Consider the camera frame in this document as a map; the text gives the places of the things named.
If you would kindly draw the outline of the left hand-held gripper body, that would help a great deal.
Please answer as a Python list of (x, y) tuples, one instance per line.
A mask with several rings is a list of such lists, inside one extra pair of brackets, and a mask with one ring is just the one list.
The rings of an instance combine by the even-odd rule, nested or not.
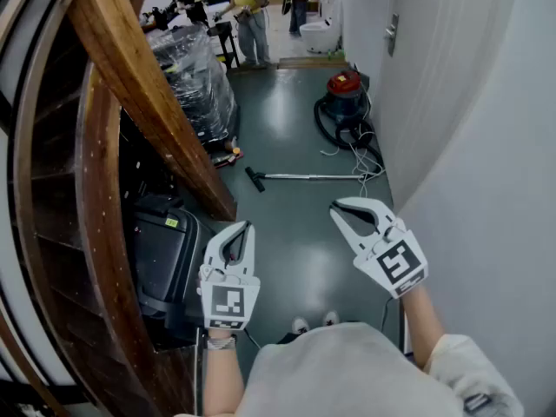
[(200, 287), (206, 329), (244, 330), (251, 319), (261, 282), (252, 275), (201, 265)]

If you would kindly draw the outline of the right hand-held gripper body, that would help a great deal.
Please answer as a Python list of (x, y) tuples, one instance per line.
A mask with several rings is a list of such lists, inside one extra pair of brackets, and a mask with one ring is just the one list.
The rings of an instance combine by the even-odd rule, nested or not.
[(412, 230), (396, 218), (354, 259), (354, 266), (395, 299), (428, 277), (427, 258)]

